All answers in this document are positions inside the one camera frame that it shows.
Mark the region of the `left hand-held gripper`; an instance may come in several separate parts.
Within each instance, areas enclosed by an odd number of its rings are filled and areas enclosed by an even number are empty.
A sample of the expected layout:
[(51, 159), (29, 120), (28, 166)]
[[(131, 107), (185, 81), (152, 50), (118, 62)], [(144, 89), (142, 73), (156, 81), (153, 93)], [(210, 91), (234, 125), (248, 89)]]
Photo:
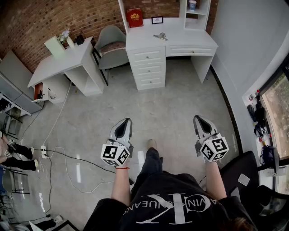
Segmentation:
[(132, 136), (132, 121), (124, 118), (117, 122), (109, 133), (109, 139), (103, 144), (100, 158), (108, 165), (124, 166), (128, 158), (132, 157), (133, 146), (130, 139)]

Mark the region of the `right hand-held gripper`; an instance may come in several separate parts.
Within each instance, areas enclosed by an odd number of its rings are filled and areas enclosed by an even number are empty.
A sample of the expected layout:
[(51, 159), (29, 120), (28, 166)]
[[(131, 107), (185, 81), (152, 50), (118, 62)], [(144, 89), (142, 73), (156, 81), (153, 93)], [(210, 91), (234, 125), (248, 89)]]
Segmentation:
[(225, 137), (216, 134), (218, 131), (214, 123), (203, 116), (194, 116), (193, 123), (195, 133), (200, 138), (195, 144), (197, 156), (202, 156), (204, 162), (221, 160), (229, 151)]

